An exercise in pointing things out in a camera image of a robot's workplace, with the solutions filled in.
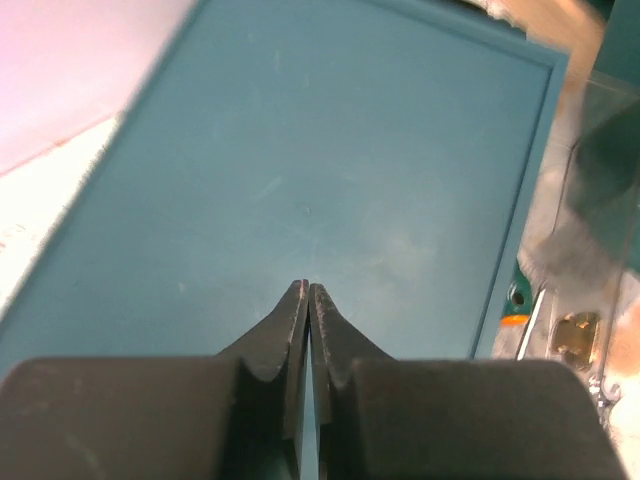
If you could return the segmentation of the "stubby green screwdriver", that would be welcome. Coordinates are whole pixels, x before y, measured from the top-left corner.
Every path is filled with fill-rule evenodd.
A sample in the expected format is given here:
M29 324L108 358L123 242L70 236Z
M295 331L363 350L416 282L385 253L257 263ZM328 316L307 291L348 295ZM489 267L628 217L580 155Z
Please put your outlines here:
M523 326L532 315L534 293L527 279L513 280L503 308L502 326Z

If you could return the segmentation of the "mirrored drawer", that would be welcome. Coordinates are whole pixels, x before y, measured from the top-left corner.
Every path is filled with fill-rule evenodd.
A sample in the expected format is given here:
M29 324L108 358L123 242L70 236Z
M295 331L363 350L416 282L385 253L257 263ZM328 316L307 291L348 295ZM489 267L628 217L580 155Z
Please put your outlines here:
M608 424L622 388L608 362L639 298L639 88L593 72L567 101L529 211L517 266L530 316L505 321L497 358L569 367Z

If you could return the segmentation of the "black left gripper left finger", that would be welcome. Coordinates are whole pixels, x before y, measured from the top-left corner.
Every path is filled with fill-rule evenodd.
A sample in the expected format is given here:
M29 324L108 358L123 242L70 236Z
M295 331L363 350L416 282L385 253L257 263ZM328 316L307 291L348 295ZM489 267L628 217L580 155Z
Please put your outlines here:
M5 479L297 479L308 284L212 356L44 357L1 384Z

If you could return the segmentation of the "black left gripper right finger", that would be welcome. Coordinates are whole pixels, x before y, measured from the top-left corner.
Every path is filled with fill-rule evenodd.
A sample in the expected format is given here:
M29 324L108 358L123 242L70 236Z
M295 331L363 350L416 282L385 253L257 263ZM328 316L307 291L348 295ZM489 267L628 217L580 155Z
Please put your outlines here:
M398 360L309 290L323 479L622 479L578 378L548 360Z

